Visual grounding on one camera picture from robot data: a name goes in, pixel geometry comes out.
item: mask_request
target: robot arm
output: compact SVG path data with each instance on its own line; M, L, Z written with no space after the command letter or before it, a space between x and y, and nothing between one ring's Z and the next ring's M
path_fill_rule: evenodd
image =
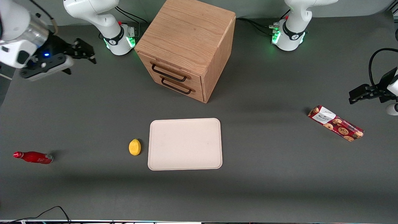
M118 4L119 0L64 0L69 15L93 24L104 36L109 50L115 55L124 55L135 46L134 28L119 24L112 14L100 15Z
M313 6L325 6L333 4L338 0L285 0L285 3L290 7L290 14L288 19L282 19L274 23L272 28L275 37L272 43L284 51L295 50L303 40L305 29L312 19L312 11L308 10Z
M395 100L398 102L398 67L393 68L386 74L384 74L380 82L375 84L372 75L372 63L374 57L382 51L395 51L398 52L398 49L394 48L382 48L377 50L371 56L369 60L369 78L371 81L371 85L362 84L357 88L351 90L349 92L349 103L354 104L361 100L366 99L374 99L379 98L380 103L387 102L389 100ZM398 103L390 104L386 108L387 113L390 115L398 115Z
M59 71L70 74L73 59L96 63L92 46L81 39L68 44L12 0L0 0L0 24L0 62L21 69L25 79L35 81Z

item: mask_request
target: table surface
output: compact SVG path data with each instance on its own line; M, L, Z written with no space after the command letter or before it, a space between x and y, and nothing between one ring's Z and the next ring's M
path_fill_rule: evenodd
M273 20L262 20L271 24ZM60 27L92 44L98 64L36 82L14 76L1 107L0 218L61 205L71 219L213 222L398 222L397 117L348 102L368 62L398 47L390 12L315 18L293 52L237 21L231 57L208 104L153 82L135 52L114 56L93 26ZM396 66L374 61L374 77ZM306 116L321 104L365 130L348 142ZM153 120L218 118L222 167L151 171ZM131 156L139 138L142 153ZM12 157L53 153L50 165ZM51 212L43 219L64 219Z

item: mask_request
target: white tray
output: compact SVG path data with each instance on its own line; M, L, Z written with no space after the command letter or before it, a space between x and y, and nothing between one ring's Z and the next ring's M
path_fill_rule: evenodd
M216 118L155 120L150 125L151 170L218 169L221 125Z

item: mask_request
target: wood grain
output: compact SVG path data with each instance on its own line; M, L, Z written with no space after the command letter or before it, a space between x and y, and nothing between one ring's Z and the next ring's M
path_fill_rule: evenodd
M217 81L220 78L222 71L231 55L232 40L234 38L235 19L231 21L230 26L225 33L224 38L220 41L220 46L214 54L207 72L202 76L203 99L207 102L213 92Z
M156 83L162 75L154 63L170 76L187 77L167 78L168 84L208 102L231 54L235 19L234 12L197 0L167 0L135 51Z
M235 13L196 0L167 0L136 51L189 74L202 75Z
M160 84L160 85L162 85L162 86L164 86L164 87L166 87L168 89L174 90L174 89L169 88L169 87L165 86L164 84L162 84L162 77L164 77L164 76L162 76L162 75L160 75L160 74L158 74L158 73L156 73L156 72L154 72L152 70L152 65L156 61L155 59L151 59L151 58L143 56L141 54L138 54L138 56L140 57L142 63L145 66L145 68L148 70L148 72L151 75L152 79L156 83L158 83L158 84ZM170 73L168 70L164 70L161 67L157 67L156 69L161 71L161 72L164 72L164 73L166 73L168 75L176 77L178 79L183 78L183 76L178 76L175 73ZM169 79L167 77L164 77L164 78L165 78L165 83L166 84L169 84L169 85L171 85L171 86L173 86L175 88L178 88L178 89L180 89L180 90L182 90L184 92L187 92L187 91L191 90L191 93L189 93L187 96L192 97L192 98L194 98L196 100L199 100L199 101L203 102L202 83L201 83L201 78L199 76L190 75L182 83L174 81L174 80L171 80L171 79Z

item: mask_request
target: yellow lemon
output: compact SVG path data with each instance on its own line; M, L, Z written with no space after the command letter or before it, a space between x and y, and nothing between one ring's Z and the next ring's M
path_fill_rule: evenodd
M138 155L141 152L141 144L138 139L134 139L129 144L129 151L131 155Z

